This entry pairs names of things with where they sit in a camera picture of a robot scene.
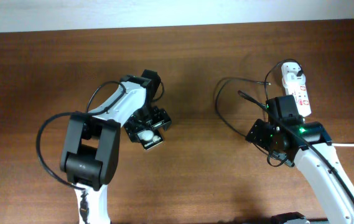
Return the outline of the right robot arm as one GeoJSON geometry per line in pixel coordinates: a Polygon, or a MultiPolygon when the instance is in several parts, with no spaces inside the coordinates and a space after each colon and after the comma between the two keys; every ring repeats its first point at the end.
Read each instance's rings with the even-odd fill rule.
{"type": "Polygon", "coordinates": [[[245,139],[267,152],[267,159],[302,173],[314,191],[329,223],[354,223],[354,185],[345,173],[333,141],[320,122],[306,123],[293,96],[261,104],[246,93],[268,120],[257,119],[245,139]]]}

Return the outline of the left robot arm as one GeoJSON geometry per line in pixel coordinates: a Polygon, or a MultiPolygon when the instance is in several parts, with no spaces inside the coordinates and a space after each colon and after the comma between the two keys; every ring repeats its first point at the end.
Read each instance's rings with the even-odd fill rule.
{"type": "Polygon", "coordinates": [[[122,130],[144,150],[163,142],[160,129],[167,130],[172,123],[164,109],[154,106],[163,86],[152,70],[139,77],[126,75],[101,105],[70,117],[60,170],[75,188],[80,223],[111,221],[107,192],[118,166],[122,130]]]}

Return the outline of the black smartphone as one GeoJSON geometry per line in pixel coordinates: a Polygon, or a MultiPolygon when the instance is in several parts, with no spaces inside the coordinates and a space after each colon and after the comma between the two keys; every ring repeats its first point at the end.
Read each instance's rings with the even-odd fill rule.
{"type": "Polygon", "coordinates": [[[137,136],[145,151],[160,145],[164,141],[159,130],[143,130],[138,133],[137,136]]]}

